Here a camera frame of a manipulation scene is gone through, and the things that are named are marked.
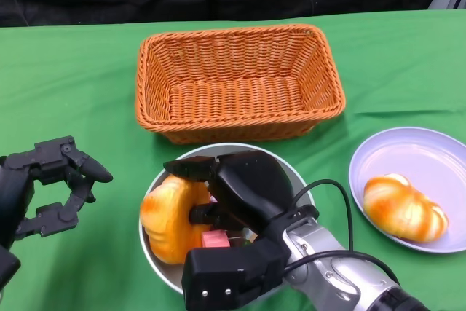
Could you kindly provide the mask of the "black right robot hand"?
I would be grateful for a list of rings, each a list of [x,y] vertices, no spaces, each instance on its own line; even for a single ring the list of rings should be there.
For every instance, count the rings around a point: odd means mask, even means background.
[[[216,229],[247,227],[258,235],[270,222],[286,213],[302,213],[317,219],[314,205],[300,208],[295,192],[279,162],[264,151],[241,151],[219,156],[194,156],[164,164],[165,170],[190,182],[207,184],[214,204],[193,205],[192,224]]]

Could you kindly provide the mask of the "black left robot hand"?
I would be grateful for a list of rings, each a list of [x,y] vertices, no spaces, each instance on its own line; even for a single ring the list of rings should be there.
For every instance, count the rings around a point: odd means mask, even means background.
[[[77,149],[71,136],[36,143],[30,151],[2,157],[1,246],[9,250],[14,241],[30,235],[47,237],[73,229],[82,206],[95,201],[93,184],[112,180],[105,167]],[[28,219],[35,181],[44,186],[64,181],[71,193],[66,203],[41,206],[36,216]]]

